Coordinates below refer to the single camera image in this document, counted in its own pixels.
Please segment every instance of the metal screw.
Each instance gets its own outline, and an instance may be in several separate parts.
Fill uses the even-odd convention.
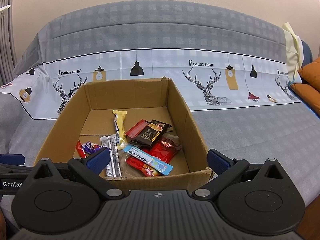
[[[118,197],[121,194],[122,194],[122,190],[118,188],[111,188],[107,190],[107,195],[109,195],[110,197]]]
[[[195,191],[195,194],[198,196],[198,197],[207,197],[210,195],[210,190],[206,189],[206,188],[200,188],[200,189],[197,189]]]

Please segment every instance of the curtain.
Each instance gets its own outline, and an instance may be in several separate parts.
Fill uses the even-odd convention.
[[[0,7],[12,4],[12,0],[0,0]],[[0,19],[0,86],[12,81],[16,57],[12,34],[12,7]]]

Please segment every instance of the open cardboard box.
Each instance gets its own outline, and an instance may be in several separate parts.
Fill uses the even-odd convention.
[[[192,114],[174,82],[168,78],[114,80],[82,85],[71,98],[45,139],[37,157],[54,163],[78,156],[75,146],[115,133],[112,110],[126,110],[127,131],[141,119],[169,123],[172,134],[183,145],[170,161],[168,176],[106,178],[116,187],[130,189],[193,191],[207,183],[212,171],[207,168],[207,146]]]

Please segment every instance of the black snack package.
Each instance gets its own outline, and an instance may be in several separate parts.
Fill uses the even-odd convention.
[[[130,143],[152,147],[171,125],[152,120]]]

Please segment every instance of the orange cushion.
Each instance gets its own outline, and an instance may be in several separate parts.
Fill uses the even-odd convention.
[[[308,84],[292,84],[292,90],[320,115],[320,92]]]
[[[298,70],[300,76],[320,91],[320,57]]]

